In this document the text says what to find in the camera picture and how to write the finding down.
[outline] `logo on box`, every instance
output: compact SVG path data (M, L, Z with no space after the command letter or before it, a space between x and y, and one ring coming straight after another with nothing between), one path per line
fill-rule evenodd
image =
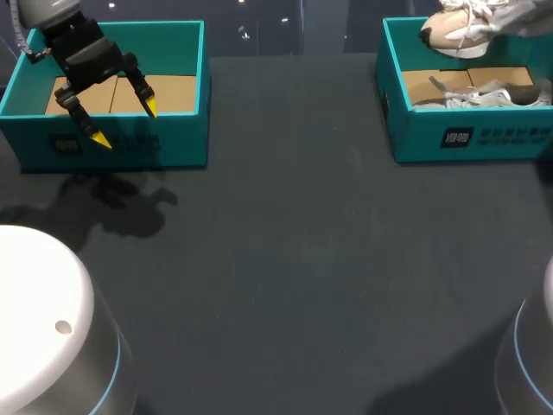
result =
M83 150L80 148L79 139L76 134L51 134L48 137L50 138L52 148L58 154L83 154Z
M443 149L461 149L468 147L474 128L448 128L443 134Z

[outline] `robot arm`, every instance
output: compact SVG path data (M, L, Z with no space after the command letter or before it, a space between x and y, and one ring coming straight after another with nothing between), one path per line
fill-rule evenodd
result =
M19 48L35 64L52 55L67 77L55 92L60 106L69 111L75 124L92 140L111 148L104 134L94 125L77 94L125 72L144 110L156 117L156 96L138 69L134 54L122 54L117 44L104 36L93 19L80 11L80 0L7 0ZM34 53L22 34L39 29L46 49Z

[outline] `yellow gripper tip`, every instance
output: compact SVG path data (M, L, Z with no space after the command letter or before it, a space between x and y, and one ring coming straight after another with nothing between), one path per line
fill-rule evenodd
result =
M111 144L107 141L102 131L98 131L96 134L94 134L92 136L92 140L94 140L98 144L102 144L104 147L107 147L108 149L111 149Z
M154 114L154 117L157 117L157 108L156 108L156 96L152 95L148 99L146 99L146 105L148 106L149 110L152 111L152 114Z

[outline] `cable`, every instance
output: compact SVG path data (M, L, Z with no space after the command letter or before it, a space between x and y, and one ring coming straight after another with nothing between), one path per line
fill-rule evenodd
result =
M17 46L25 54L33 54L25 36L23 35L21 29L21 22L19 21L19 6L17 5L17 0L10 0L10 12L11 12L11 24L14 27L14 33L16 34Z

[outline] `shoe box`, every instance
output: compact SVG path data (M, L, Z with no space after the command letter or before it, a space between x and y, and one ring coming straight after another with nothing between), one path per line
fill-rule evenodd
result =
M146 114L123 73L88 88L79 100L111 144L112 149L106 149L80 132L55 102L54 91L66 79L54 59L31 65L20 56L0 100L0 131L22 170L205 166L211 76L204 23L108 22L100 26L124 53L136 54L140 70L156 93L157 118ZM29 43L34 50L44 48L39 31L31 31Z
M531 85L553 80L553 35L498 36L485 56L460 60L428 49L419 38L426 17L384 19L376 68L380 103L398 162L553 158L553 105L424 109L448 90L492 80Z

